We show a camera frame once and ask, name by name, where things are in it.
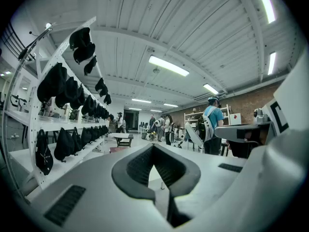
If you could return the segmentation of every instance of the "blue t-shirt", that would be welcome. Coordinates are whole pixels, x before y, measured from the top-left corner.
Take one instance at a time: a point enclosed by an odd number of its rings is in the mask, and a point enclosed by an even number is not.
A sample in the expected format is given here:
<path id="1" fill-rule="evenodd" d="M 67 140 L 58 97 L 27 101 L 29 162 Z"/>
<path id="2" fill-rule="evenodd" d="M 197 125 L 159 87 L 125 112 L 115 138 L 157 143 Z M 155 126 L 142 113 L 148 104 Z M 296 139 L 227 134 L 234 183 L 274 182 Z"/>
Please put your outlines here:
<path id="1" fill-rule="evenodd" d="M 204 115 L 207 116 L 208 111 L 210 108 L 213 106 L 208 106 L 204 112 Z M 209 116 L 209 120 L 211 121 L 212 128 L 215 129 L 217 127 L 217 122 L 219 120 L 223 120 L 224 116 L 223 113 L 221 112 L 220 108 L 216 107 L 213 112 Z"/>

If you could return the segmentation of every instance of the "person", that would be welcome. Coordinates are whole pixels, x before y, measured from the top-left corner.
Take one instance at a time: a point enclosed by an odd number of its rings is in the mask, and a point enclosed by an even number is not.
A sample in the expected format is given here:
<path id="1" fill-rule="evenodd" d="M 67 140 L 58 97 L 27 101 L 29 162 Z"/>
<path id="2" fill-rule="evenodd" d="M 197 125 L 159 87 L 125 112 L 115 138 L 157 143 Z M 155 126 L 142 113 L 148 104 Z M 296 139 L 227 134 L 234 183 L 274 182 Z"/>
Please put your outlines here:
<path id="1" fill-rule="evenodd" d="M 164 121 L 164 118 L 163 118 L 163 117 L 164 117 L 164 116 L 161 115 L 161 117 L 158 119 L 159 122 L 160 122 L 160 126 L 157 127 L 158 141 L 159 141 L 159 142 L 162 142 L 162 141 L 161 141 L 161 138 L 162 138 L 162 136 L 163 136 L 163 127 L 164 127 L 164 125 L 165 125 L 165 121 Z"/>
<path id="2" fill-rule="evenodd" d="M 121 133 L 121 132 L 124 132 L 124 128 L 123 128 L 123 125 L 124 125 L 124 120 L 122 118 L 122 113 L 118 113 L 118 119 L 117 119 L 117 122 L 116 122 L 116 133 Z"/>
<path id="3" fill-rule="evenodd" d="M 150 115 L 149 126 L 150 126 L 150 132 L 155 131 L 155 117 L 153 114 Z"/>
<path id="4" fill-rule="evenodd" d="M 211 114 L 208 115 L 208 118 L 214 130 L 217 126 L 223 126 L 224 116 L 221 109 L 219 108 L 220 102 L 217 96 L 208 98 L 208 102 L 209 106 L 205 109 L 204 116 L 207 116 L 209 111 L 213 109 Z M 215 135 L 213 135 L 210 140 L 204 142 L 205 154 L 218 156 L 220 148 L 221 148 L 221 138 L 218 138 Z"/>
<path id="5" fill-rule="evenodd" d="M 164 125 L 164 133 L 165 133 L 165 142 L 167 145 L 171 145 L 170 143 L 170 140 L 169 140 L 169 135 L 170 135 L 170 130 L 171 130 L 171 127 L 170 125 L 173 123 L 173 119 L 171 117 L 171 115 L 169 114 L 166 114 L 165 115 L 165 125 Z"/>
<path id="6" fill-rule="evenodd" d="M 107 120 L 109 122 L 113 121 L 114 120 L 114 115 L 112 115 L 112 114 L 108 115 Z"/>

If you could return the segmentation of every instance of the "white ceiling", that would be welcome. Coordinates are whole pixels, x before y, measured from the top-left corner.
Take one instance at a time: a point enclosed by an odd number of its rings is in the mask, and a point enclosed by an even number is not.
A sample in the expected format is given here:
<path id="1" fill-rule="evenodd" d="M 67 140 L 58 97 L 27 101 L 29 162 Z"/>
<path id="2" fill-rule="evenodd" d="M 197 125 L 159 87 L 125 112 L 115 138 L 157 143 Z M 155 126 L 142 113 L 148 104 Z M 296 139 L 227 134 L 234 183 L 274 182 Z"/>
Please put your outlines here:
<path id="1" fill-rule="evenodd" d="M 241 0 L 29 0 L 26 6 L 37 28 L 56 22 L 51 32 L 56 46 L 97 16 L 91 34 L 111 96 L 126 99 L 128 107 L 166 111 L 169 107 L 164 103 L 197 104 L 194 99 L 208 93 L 205 83 L 227 94 L 286 74 L 294 66 L 300 51 L 299 31 L 284 4 L 271 1 L 276 21 L 268 24 L 262 1 L 251 0 L 262 31 L 264 74 L 257 35 Z M 268 76 L 269 54 L 274 51 L 274 72 Z M 150 55 L 190 74 L 183 77 L 160 67 L 155 74 L 155 66 L 148 63 Z M 97 70 L 85 77 L 87 61 L 77 65 L 71 50 L 63 56 L 95 92 Z"/>

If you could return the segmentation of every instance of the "doorway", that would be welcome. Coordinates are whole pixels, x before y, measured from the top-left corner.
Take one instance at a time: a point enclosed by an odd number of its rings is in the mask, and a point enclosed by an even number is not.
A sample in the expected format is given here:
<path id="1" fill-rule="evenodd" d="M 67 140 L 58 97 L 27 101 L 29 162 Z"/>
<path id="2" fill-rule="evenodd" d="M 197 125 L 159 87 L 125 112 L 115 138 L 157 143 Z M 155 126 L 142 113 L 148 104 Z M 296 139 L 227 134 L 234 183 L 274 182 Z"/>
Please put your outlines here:
<path id="1" fill-rule="evenodd" d="M 124 120 L 126 121 L 126 130 L 138 130 L 139 111 L 124 110 Z"/>

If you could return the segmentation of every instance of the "black fabric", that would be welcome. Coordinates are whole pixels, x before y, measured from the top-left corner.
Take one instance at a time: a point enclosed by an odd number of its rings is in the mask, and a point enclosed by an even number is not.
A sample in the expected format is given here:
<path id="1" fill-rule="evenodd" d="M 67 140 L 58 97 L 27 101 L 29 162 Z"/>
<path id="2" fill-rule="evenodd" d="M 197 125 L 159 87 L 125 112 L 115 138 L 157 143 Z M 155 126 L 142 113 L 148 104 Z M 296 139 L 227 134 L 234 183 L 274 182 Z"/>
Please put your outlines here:
<path id="1" fill-rule="evenodd" d="M 96 46 L 93 43 L 90 43 L 86 47 L 77 48 L 73 53 L 75 62 L 80 64 L 84 60 L 91 58 L 95 52 L 95 49 L 96 49 Z"/>
<path id="2" fill-rule="evenodd" d="M 100 89 L 102 89 L 105 86 L 104 84 L 104 80 L 101 77 L 100 80 L 98 81 L 98 83 L 95 86 L 96 92 L 98 92 Z"/>
<path id="3" fill-rule="evenodd" d="M 108 133 L 108 128 L 107 128 L 107 126 L 105 126 L 105 125 L 103 126 L 103 131 L 104 131 L 104 135 Z"/>
<path id="4" fill-rule="evenodd" d="M 81 95 L 80 92 L 81 90 L 78 88 L 77 81 L 75 81 L 73 77 L 70 77 L 66 81 L 64 91 L 55 98 L 57 107 L 62 108 L 65 104 L 73 102 Z"/>
<path id="5" fill-rule="evenodd" d="M 86 47 L 90 44 L 90 28 L 82 28 L 71 34 L 69 43 L 70 49 L 74 50 L 78 47 Z"/>
<path id="6" fill-rule="evenodd" d="M 38 133 L 35 162 L 44 175 L 49 174 L 54 164 L 54 159 L 48 148 L 47 139 L 43 130 L 40 130 Z"/>
<path id="7" fill-rule="evenodd" d="M 101 111 L 100 111 L 100 117 L 103 118 L 103 119 L 104 119 L 104 116 L 105 116 L 105 110 L 106 109 L 104 107 L 102 107 Z"/>
<path id="8" fill-rule="evenodd" d="M 104 96 L 104 95 L 107 95 L 108 94 L 108 88 L 106 87 L 106 85 L 104 85 L 102 87 L 102 90 L 100 92 L 100 97 Z"/>
<path id="9" fill-rule="evenodd" d="M 97 134 L 97 138 L 99 138 L 99 137 L 101 136 L 101 132 L 100 132 L 100 130 L 98 129 L 98 127 L 95 127 L 95 128 L 94 128 L 94 131 L 95 131 L 95 133 Z"/>
<path id="10" fill-rule="evenodd" d="M 80 93 L 79 97 L 74 101 L 70 102 L 70 106 L 72 109 L 79 109 L 80 106 L 85 104 L 85 93 L 82 85 L 80 85 L 78 93 Z"/>
<path id="11" fill-rule="evenodd" d="M 112 103 L 111 96 L 109 94 L 105 96 L 104 103 L 106 103 L 107 105 Z"/>
<path id="12" fill-rule="evenodd" d="M 91 127 L 91 128 L 89 129 L 89 131 L 90 131 L 90 134 L 91 134 L 91 139 L 90 139 L 90 141 L 93 142 L 93 141 L 95 141 L 95 140 L 97 139 L 97 133 L 95 132 L 95 130 L 93 129 L 93 127 Z"/>
<path id="13" fill-rule="evenodd" d="M 219 155 L 221 148 L 221 138 L 213 136 L 210 140 L 204 142 L 205 154 Z"/>
<path id="14" fill-rule="evenodd" d="M 57 145 L 54 151 L 54 156 L 57 160 L 63 161 L 74 152 L 74 141 L 69 132 L 61 128 L 57 139 Z"/>
<path id="15" fill-rule="evenodd" d="M 91 133 L 84 127 L 82 131 L 82 147 L 85 147 L 87 143 L 91 140 Z"/>
<path id="16" fill-rule="evenodd" d="M 94 102 L 94 105 L 93 105 L 93 109 L 92 109 L 92 111 L 90 111 L 89 113 L 88 113 L 88 115 L 89 116 L 91 116 L 91 117 L 94 117 L 94 115 L 96 114 L 96 112 L 97 112 L 97 102 L 95 101 L 95 100 L 93 100 L 93 102 Z"/>
<path id="17" fill-rule="evenodd" d="M 92 68 L 95 67 L 97 63 L 97 56 L 94 56 L 89 63 L 84 67 L 84 75 L 88 75 L 92 72 Z"/>
<path id="18" fill-rule="evenodd" d="M 170 140 L 169 140 L 169 135 L 170 135 L 170 132 L 165 133 L 165 142 L 167 145 L 171 145 Z"/>
<path id="19" fill-rule="evenodd" d="M 86 113 L 92 112 L 95 105 L 95 101 L 92 99 L 91 95 L 88 95 L 85 104 L 82 107 L 82 114 L 86 115 Z"/>
<path id="20" fill-rule="evenodd" d="M 77 132 L 77 128 L 74 128 L 73 134 L 72 134 L 72 139 L 74 141 L 74 151 L 73 154 L 75 155 L 76 152 L 81 151 L 83 146 L 82 146 L 82 140 L 81 137 L 79 136 Z"/>
<path id="21" fill-rule="evenodd" d="M 57 63 L 50 69 L 44 80 L 37 89 L 40 102 L 48 102 L 51 97 L 61 94 L 66 86 L 67 69 L 62 67 L 62 63 Z"/>

